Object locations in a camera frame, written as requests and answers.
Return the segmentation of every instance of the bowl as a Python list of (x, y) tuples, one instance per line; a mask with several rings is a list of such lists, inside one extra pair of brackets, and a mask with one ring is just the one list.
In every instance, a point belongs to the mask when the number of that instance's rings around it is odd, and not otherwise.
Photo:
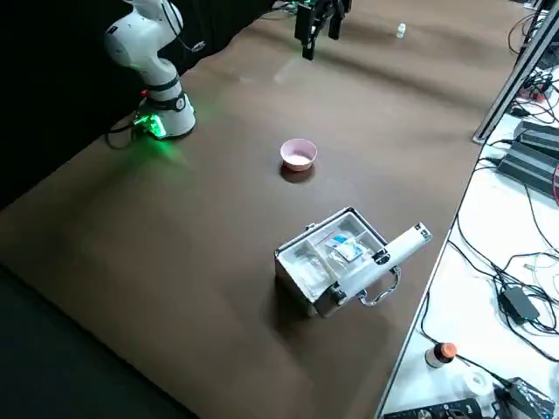
[(293, 138), (284, 142), (279, 152), (283, 164), (294, 172), (302, 172), (313, 166), (318, 155), (316, 146), (303, 138)]

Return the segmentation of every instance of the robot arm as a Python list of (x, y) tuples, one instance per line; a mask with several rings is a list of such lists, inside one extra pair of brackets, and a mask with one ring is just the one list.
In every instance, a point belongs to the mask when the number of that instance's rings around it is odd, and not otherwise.
[(135, 124), (158, 139), (185, 136), (196, 123), (194, 109), (173, 63), (158, 56), (183, 28), (181, 13), (169, 0), (126, 3), (133, 9), (106, 31), (105, 46), (117, 64), (135, 69), (146, 84)]
[(351, 10), (352, 0), (306, 0), (297, 6), (295, 38), (303, 45), (303, 58), (314, 58), (316, 38), (330, 18), (328, 36), (340, 37), (342, 20)]

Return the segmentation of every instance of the table surface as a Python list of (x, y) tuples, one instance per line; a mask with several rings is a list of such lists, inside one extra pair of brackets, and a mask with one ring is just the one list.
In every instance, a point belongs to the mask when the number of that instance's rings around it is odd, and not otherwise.
[[(514, 62), (513, 3), (354, 3), (312, 63), (294, 21), (251, 25), (183, 77), (190, 137), (96, 141), (0, 214), (0, 260), (203, 419), (376, 410)], [(319, 150), (303, 176), (280, 168), (293, 137)], [(273, 251), (346, 206), (434, 238), (379, 307), (302, 319)]]
[[(520, 120), (505, 115), (487, 144), (513, 138)], [(502, 157), (507, 145), (485, 145), (481, 155)], [(559, 245), (559, 209), (553, 199), (530, 190), (535, 217), (548, 240)], [(517, 182), (499, 175), (494, 170), (481, 170), (473, 174), (464, 200), (459, 208), (460, 226), (466, 238), (479, 251), (503, 266), (510, 256), (519, 253), (545, 251), (549, 246), (539, 235), (529, 208), (524, 188)], [(491, 271), (459, 235), (454, 224), (449, 239), (472, 260), (476, 266)], [(537, 285), (549, 295), (559, 298), (559, 264), (546, 257), (538, 258), (539, 266), (553, 265), (534, 273), (524, 264), (535, 264), (535, 258), (520, 258), (511, 264), (510, 273), (520, 280)], [(431, 276), (429, 311), (425, 318), (425, 331), (439, 341), (454, 342), (459, 353), (476, 361), (505, 378), (520, 376), (559, 402), (559, 366), (546, 360), (514, 336), (500, 319), (493, 284), (488, 277), (476, 272), (447, 242), (443, 246), (438, 264)], [(535, 302), (544, 324), (550, 324), (549, 312)], [(427, 366), (424, 352), (432, 344), (420, 333), (424, 304), (418, 310), (404, 346), (401, 359), (387, 387), (383, 413), (414, 409), (432, 404), (450, 402), (474, 396), (466, 389), (464, 374), (476, 367), (455, 361), (440, 369)], [(559, 358), (557, 338), (533, 336), (516, 327), (548, 354)], [(478, 397), (486, 416), (493, 416), (490, 402), (494, 399)]]

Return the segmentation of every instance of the white table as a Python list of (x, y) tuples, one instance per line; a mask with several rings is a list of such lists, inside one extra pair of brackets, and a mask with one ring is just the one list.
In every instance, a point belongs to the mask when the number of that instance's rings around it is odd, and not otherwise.
[[(487, 144), (513, 138), (519, 121), (505, 115)], [(485, 146), (481, 155), (503, 156), (505, 152), (497, 147), (506, 149), (508, 146), (502, 143), (495, 147)], [(478, 167), (481, 165), (487, 165), (487, 162), (479, 163)], [(559, 209), (556, 203), (532, 189), (530, 196), (542, 231), (554, 246), (559, 246)], [(459, 207), (459, 219), (470, 243), (500, 267), (514, 254), (545, 251), (549, 247), (535, 227), (523, 186), (492, 169), (473, 174)], [(425, 331), (436, 340), (455, 343), (460, 354), (496, 374), (504, 378), (520, 376), (559, 402), (559, 365), (547, 361), (507, 329), (498, 314), (490, 278), (476, 272), (447, 243), (448, 239), (457, 244), (480, 269), (492, 272), (468, 250), (454, 223), (426, 290), (431, 291), (431, 298)], [(524, 264), (533, 263), (534, 258), (517, 258), (507, 271), (523, 282), (535, 284), (533, 272), (524, 267)], [(538, 265), (552, 263), (546, 257), (538, 259)], [(559, 290), (553, 284), (555, 280), (559, 288), (559, 264), (538, 270), (537, 279), (550, 295), (559, 298)], [(546, 309), (535, 305), (542, 314), (541, 321), (550, 324)], [(419, 333), (423, 308), (422, 304), (377, 415), (473, 396), (463, 381), (463, 373), (470, 368), (465, 363), (455, 360), (440, 369), (430, 368), (425, 363), (424, 352), (433, 344)], [(548, 354), (559, 358), (559, 337), (523, 334)], [(493, 416), (491, 399), (478, 399), (485, 416)]]

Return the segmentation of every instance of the brown tabletop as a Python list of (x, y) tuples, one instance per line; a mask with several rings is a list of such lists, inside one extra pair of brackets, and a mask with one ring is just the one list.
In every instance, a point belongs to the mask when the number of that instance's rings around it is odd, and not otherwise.
[[(354, 3), (313, 63), (293, 21), (256, 23), (183, 77), (190, 137), (96, 141), (0, 214), (0, 259), (204, 419), (375, 411), (511, 68), (509, 3)], [(302, 178), (280, 168), (292, 137), (319, 149)], [(434, 240), (380, 306), (304, 319), (273, 251), (349, 205)]]

